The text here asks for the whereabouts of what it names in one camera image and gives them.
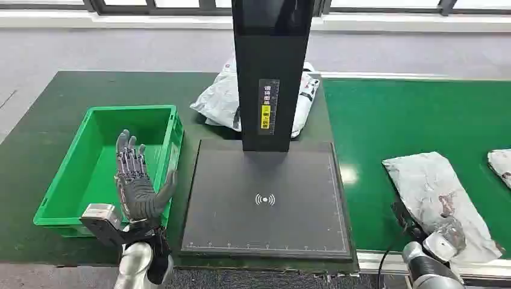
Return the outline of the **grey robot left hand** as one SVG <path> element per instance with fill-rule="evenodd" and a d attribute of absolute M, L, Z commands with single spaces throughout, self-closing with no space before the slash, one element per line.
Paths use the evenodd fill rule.
<path fill-rule="evenodd" d="M 114 181 L 124 216 L 131 222 L 146 221 L 161 226 L 161 217 L 176 188 L 176 171 L 170 170 L 165 183 L 155 191 L 149 177 L 144 144 L 123 130 L 116 140 L 116 173 Z"/>

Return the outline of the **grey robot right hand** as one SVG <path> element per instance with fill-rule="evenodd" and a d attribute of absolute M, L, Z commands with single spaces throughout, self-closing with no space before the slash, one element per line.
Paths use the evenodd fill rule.
<path fill-rule="evenodd" d="M 441 217 L 434 225 L 434 231 L 443 236 L 458 252 L 466 248 L 463 226 L 454 216 Z"/>

